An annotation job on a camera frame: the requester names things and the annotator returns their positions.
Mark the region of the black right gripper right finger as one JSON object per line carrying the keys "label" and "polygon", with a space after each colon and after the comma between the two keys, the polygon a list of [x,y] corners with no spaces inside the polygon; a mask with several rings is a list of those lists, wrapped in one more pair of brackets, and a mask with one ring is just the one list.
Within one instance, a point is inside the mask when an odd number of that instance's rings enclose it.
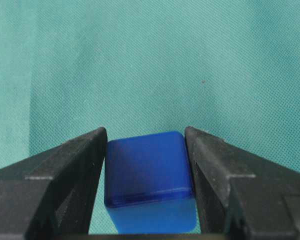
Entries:
{"label": "black right gripper right finger", "polygon": [[184,131],[200,230],[300,240],[300,173],[192,126]]}

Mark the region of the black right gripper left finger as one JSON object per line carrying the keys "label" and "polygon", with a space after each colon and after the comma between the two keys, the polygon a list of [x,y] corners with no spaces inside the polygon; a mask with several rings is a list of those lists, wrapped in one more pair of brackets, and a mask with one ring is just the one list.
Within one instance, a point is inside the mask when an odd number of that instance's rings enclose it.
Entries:
{"label": "black right gripper left finger", "polygon": [[87,235],[106,154],[104,127],[0,169],[0,240]]}

